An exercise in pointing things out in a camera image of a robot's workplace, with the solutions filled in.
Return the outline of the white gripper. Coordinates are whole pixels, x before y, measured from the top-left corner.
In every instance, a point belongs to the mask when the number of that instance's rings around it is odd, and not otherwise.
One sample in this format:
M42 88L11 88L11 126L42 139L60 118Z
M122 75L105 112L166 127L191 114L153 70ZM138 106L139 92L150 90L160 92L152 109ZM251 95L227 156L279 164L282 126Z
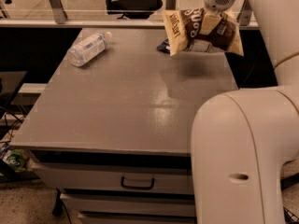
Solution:
M200 34L209 35L221 21L221 14L218 11L224 11L231 8L234 2L235 0L204 0L205 7L211 10L207 10L204 15L200 28Z

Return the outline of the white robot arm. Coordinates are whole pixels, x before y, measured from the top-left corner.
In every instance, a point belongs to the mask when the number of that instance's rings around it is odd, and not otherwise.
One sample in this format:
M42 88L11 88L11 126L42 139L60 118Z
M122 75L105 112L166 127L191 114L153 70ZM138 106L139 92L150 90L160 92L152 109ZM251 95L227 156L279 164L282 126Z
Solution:
M192 125L198 224L285 224L280 173L299 151L299 0L249 0L275 87L209 99Z

